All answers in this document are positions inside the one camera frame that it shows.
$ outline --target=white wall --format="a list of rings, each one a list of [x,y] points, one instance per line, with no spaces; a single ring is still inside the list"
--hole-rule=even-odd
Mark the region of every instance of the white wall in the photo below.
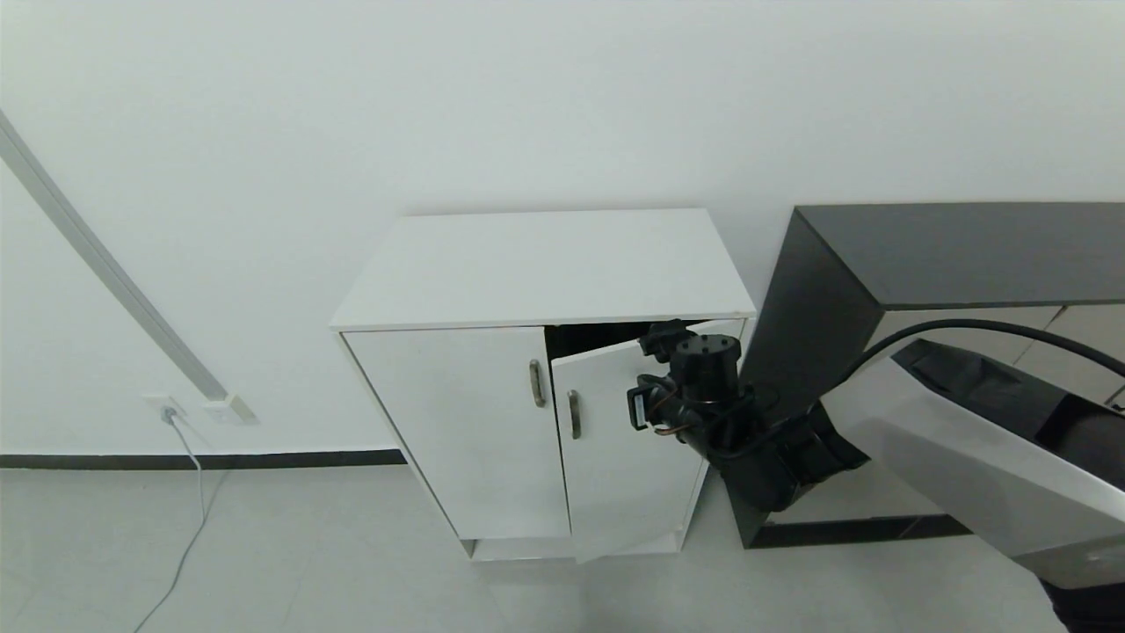
[[[160,391],[214,452],[392,445],[325,324],[402,214],[702,205],[760,302],[795,202],[1125,198],[1122,33],[1112,2],[8,0],[4,110],[263,424],[206,421],[8,175],[2,451],[174,452]]]

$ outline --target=cabinet base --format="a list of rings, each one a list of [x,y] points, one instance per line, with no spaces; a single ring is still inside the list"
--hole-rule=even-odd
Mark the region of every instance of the cabinet base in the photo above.
[[[665,534],[648,543],[622,550],[615,557],[634,554],[674,554],[684,544],[684,531]],[[461,541],[472,562],[574,559],[569,539],[479,539]]]

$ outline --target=black baseboard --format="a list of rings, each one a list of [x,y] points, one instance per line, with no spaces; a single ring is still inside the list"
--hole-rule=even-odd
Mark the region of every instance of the black baseboard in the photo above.
[[[340,451],[327,453],[271,453],[268,455],[199,455],[208,471],[244,469],[325,469],[405,464],[403,452]],[[191,471],[187,455],[0,455],[0,469],[57,471]]]
[[[762,526],[747,550],[795,548],[802,545],[840,545],[844,543],[878,543],[972,534],[948,515],[916,517],[880,517],[858,521],[770,524]]]

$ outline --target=cabinet door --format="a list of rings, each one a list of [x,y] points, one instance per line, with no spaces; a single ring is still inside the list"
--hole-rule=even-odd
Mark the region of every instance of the cabinet door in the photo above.
[[[345,337],[460,539],[570,534],[542,328]]]
[[[1125,361],[1125,305],[1071,305],[1047,332]],[[1122,386],[1117,374],[1043,343],[1033,344],[1016,368],[1099,405]]]
[[[710,322],[692,329],[738,337],[742,324]],[[633,431],[626,403],[638,374],[663,376],[667,365],[630,342],[557,359],[551,368],[578,562],[684,528],[703,459],[673,437]]]

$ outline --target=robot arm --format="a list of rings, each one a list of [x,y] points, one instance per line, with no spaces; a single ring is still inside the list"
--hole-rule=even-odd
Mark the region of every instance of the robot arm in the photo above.
[[[763,386],[738,382],[738,341],[670,323],[641,338],[670,371],[638,377],[631,424],[692,446],[762,523],[817,483],[875,460],[1035,573],[1072,631],[1118,630],[1099,626],[1125,621],[1125,418],[927,341],[864,368],[893,343],[939,327],[1036,338],[1125,377],[1125,364],[1054,335],[939,322],[874,346],[810,410],[767,425]]]

